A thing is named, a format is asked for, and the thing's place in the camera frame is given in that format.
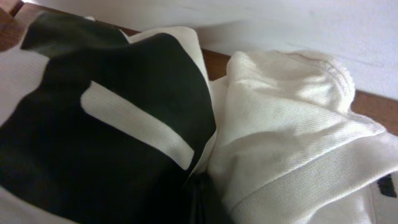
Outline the white t-shirt black print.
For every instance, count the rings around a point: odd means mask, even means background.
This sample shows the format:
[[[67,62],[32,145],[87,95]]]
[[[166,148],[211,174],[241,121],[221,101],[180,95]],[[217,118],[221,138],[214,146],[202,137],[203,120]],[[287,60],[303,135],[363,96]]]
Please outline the white t-shirt black print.
[[[2,223],[396,223],[397,137],[318,52],[40,14],[1,53]]]

